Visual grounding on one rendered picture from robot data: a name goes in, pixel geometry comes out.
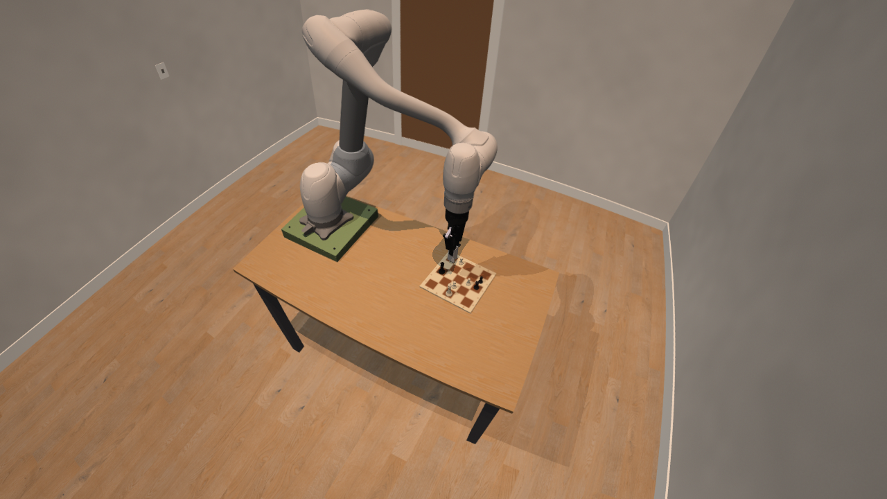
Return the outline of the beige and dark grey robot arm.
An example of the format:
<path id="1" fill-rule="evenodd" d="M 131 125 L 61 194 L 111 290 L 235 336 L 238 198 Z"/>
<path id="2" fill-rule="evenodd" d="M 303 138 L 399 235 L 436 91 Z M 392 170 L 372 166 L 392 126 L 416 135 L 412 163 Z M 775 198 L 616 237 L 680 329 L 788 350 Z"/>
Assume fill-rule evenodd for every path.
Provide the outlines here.
<path id="1" fill-rule="evenodd" d="M 390 35 L 389 18 L 375 10 L 353 10 L 330 19 L 315 15 L 302 26 L 302 37 L 311 53 L 344 80 L 340 141 L 333 146 L 328 164 L 315 162 L 301 175 L 301 199 L 307 213 L 300 218 L 305 225 L 302 236 L 314 231 L 320 239 L 327 240 L 353 219 L 341 203 L 373 168 L 373 152 L 364 142 L 369 98 L 389 110 L 434 125 L 452 139 L 453 146 L 443 167 L 444 207 L 449 212 L 470 211 L 480 179 L 496 157 L 498 145 L 490 133 L 466 127 L 446 112 L 403 94 L 381 79 L 373 66 Z"/>

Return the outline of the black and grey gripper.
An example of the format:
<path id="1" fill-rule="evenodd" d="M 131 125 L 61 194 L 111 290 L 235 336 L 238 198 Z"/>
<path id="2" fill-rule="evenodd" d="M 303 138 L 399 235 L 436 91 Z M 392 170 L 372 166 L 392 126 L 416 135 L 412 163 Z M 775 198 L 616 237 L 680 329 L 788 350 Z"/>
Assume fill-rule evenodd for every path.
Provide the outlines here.
<path id="1" fill-rule="evenodd" d="M 443 234 L 444 240 L 446 240 L 446 249 L 448 250 L 448 260 L 455 262 L 457 259 L 457 248 L 462 246 L 459 244 L 462 241 L 462 236 L 464 233 L 464 227 L 466 222 L 468 222 L 468 212 L 457 214 L 447 211 L 446 209 L 446 220 L 448 222 L 448 231 Z M 453 249 L 454 248 L 454 249 Z M 449 251 L 450 250 L 450 251 Z"/>

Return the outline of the brown and cream chessboard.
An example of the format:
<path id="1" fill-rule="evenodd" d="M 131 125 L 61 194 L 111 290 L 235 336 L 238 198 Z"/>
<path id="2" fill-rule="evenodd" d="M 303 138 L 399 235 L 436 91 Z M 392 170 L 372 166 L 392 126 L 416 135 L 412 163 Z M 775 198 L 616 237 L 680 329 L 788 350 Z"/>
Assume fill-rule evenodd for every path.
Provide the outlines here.
<path id="1" fill-rule="evenodd" d="M 492 272 L 491 270 L 483 268 L 481 265 L 475 264 L 464 258 L 462 260 L 463 265 L 460 265 L 460 258 L 461 256 L 457 255 L 455 263 L 450 264 L 447 253 L 419 287 L 424 288 L 424 290 L 427 290 L 443 300 L 446 300 L 446 302 L 455 304 L 457 308 L 461 308 L 462 310 L 471 313 L 480 298 L 484 296 L 484 292 L 486 291 L 486 288 L 490 286 L 490 283 L 496 276 L 496 272 Z M 443 268 L 446 270 L 445 274 L 439 273 L 441 262 L 444 263 Z M 475 282 L 480 280 L 480 276 L 484 276 L 484 282 L 479 284 L 478 290 L 475 290 Z M 470 286 L 466 285 L 468 278 L 470 278 Z M 451 283 L 453 286 L 454 281 L 456 281 L 457 287 L 452 288 L 453 295 L 452 297 L 448 297 L 446 296 L 448 283 Z"/>

